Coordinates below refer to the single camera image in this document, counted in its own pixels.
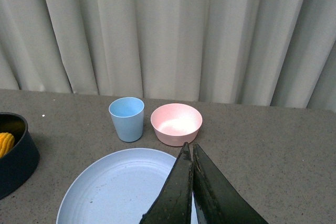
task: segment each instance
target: cup rim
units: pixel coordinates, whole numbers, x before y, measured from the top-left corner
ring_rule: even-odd
[[[136,114],[134,114],[134,115],[129,115],[129,116],[119,116],[119,115],[115,115],[115,114],[113,114],[113,113],[111,112],[111,106],[112,106],[115,102],[118,102],[118,101],[120,101],[120,100],[124,100],[124,99],[129,99],[129,98],[130,98],[130,99],[134,99],[134,100],[138,100],[138,101],[141,102],[141,104],[142,104],[142,108],[140,109],[140,111],[139,111],[138,113],[136,113]],[[131,118],[131,117],[133,117],[133,116],[139,115],[139,114],[144,110],[144,108],[145,108],[145,104],[144,104],[144,102],[143,102],[140,98],[137,98],[137,97],[122,97],[122,98],[118,98],[118,99],[114,100],[114,101],[109,105],[109,113],[110,113],[110,115],[115,116],[115,117],[117,117],[117,118]]]

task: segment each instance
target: bowl rim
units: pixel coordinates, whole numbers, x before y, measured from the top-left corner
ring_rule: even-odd
[[[154,115],[154,113],[155,113],[155,112],[157,113],[157,111],[158,111],[159,109],[163,108],[163,107],[166,107],[166,106],[172,106],[172,105],[176,105],[176,104],[178,104],[178,105],[183,105],[183,106],[185,106],[186,108],[191,108],[192,110],[194,110],[194,111],[197,113],[197,115],[199,116],[199,118],[200,118],[201,120],[200,120],[200,122],[199,122],[199,125],[197,125],[196,130],[194,130],[193,132],[187,133],[187,134],[183,134],[183,135],[170,135],[170,134],[163,133],[162,131],[160,131],[159,129],[157,129],[157,128],[154,126],[154,124],[153,124],[153,115]],[[189,135],[191,135],[191,134],[197,132],[198,130],[200,130],[200,127],[201,127],[202,124],[203,124],[203,117],[202,117],[201,113],[200,113],[197,109],[195,109],[194,107],[192,107],[192,106],[190,106],[190,105],[188,105],[188,104],[184,104],[184,103],[168,103],[168,104],[164,104],[164,105],[162,105],[162,106],[156,108],[156,109],[152,112],[152,114],[151,114],[151,124],[152,124],[153,128],[154,128],[156,131],[160,132],[160,134],[163,134],[163,135],[166,135],[166,136],[171,136],[171,137],[184,137],[184,136],[189,136]]]
[[[24,136],[27,134],[27,131],[28,131],[28,123],[27,123],[27,120],[26,120],[23,116],[21,116],[21,115],[19,115],[19,114],[16,114],[16,113],[12,113],[12,112],[0,112],[0,116],[1,116],[1,115],[13,115],[13,116],[16,116],[16,117],[20,118],[20,119],[24,122],[24,124],[25,124],[25,130],[24,130],[24,132],[23,132],[21,138],[16,142],[16,144],[13,146],[13,148],[9,150],[9,152],[7,152],[3,157],[1,157],[1,158],[4,158],[8,153],[14,151],[14,149],[16,148],[16,146],[21,142],[21,140],[22,140],[22,139],[24,138]]]

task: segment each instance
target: dark blue bowl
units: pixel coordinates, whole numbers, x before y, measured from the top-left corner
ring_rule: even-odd
[[[11,133],[14,147],[0,158],[0,199],[19,188],[35,171],[40,154],[20,115],[0,113],[0,132]]]

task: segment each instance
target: pink bowl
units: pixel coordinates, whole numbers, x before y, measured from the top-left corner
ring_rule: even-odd
[[[193,107],[170,103],[157,108],[151,116],[151,123],[158,139],[170,146],[191,143],[202,125],[201,114]]]

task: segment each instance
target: plate rim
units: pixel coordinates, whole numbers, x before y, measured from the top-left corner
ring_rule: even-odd
[[[82,176],[83,173],[85,173],[91,166],[93,166],[95,163],[98,163],[99,161],[101,161],[102,159],[104,158],[107,158],[111,155],[115,155],[117,153],[122,153],[122,152],[127,152],[127,151],[130,151],[130,150],[146,150],[146,151],[154,151],[154,152],[159,152],[161,154],[165,154],[167,156],[170,156],[172,158],[174,158],[174,162],[176,160],[176,157],[174,157],[173,155],[167,153],[167,152],[163,152],[161,150],[157,150],[157,149],[152,149],[152,148],[127,148],[127,149],[123,149],[123,150],[119,150],[119,151],[116,151],[116,152],[112,152],[104,157],[101,157],[100,159],[96,160],[95,162],[93,162],[92,164],[90,164],[88,167],[86,167],[77,177],[76,179],[71,183],[71,185],[69,186],[69,188],[67,189],[66,193],[64,194],[63,196],[63,199],[61,201],[61,204],[59,205],[59,208],[58,208],[58,212],[57,212],[57,218],[56,218],[56,224],[59,224],[59,216],[60,216],[60,212],[61,212],[61,208],[62,208],[62,205],[65,201],[65,198],[67,197],[68,193],[70,192],[70,190],[72,189],[72,187],[74,186],[74,184],[76,183],[77,180],[79,180],[79,178]]]

